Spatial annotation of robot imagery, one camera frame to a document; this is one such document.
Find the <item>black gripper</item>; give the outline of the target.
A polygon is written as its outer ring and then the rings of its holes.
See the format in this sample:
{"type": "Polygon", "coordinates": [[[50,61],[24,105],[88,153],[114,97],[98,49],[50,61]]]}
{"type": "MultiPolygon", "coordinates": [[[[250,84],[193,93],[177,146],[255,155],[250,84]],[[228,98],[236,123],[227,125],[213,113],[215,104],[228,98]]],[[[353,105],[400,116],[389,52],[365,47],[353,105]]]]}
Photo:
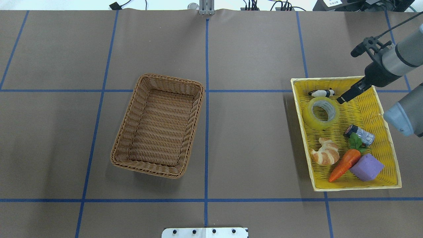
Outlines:
{"type": "Polygon", "coordinates": [[[360,96],[371,86],[385,87],[399,78],[400,76],[392,74],[385,69],[383,65],[372,62],[366,66],[364,77],[359,80],[356,85],[351,86],[349,90],[339,96],[337,98],[337,102],[339,104],[349,102],[357,96],[360,96]]]}

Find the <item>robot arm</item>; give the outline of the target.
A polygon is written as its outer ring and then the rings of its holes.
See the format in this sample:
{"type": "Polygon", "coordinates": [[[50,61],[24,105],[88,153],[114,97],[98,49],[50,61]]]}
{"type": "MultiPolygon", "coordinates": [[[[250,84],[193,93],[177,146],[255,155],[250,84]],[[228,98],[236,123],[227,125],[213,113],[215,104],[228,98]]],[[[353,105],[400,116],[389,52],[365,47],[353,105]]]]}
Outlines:
{"type": "MultiPolygon", "coordinates": [[[[372,86],[385,87],[422,66],[422,26],[401,42],[382,44],[378,37],[367,37],[352,51],[352,57],[367,53],[372,62],[366,66],[364,77],[337,98],[339,104],[351,101],[372,86]]],[[[422,137],[422,84],[409,92],[383,114],[385,121],[404,136],[422,137]]]]}

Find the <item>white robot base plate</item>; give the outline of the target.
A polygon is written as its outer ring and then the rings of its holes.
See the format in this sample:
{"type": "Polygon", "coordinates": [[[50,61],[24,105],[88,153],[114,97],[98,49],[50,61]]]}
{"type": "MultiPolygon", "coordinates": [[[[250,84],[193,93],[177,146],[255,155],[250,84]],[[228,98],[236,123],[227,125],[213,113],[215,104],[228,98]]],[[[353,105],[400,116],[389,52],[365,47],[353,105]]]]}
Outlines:
{"type": "Polygon", "coordinates": [[[249,238],[244,227],[166,228],[162,238],[249,238]]]}

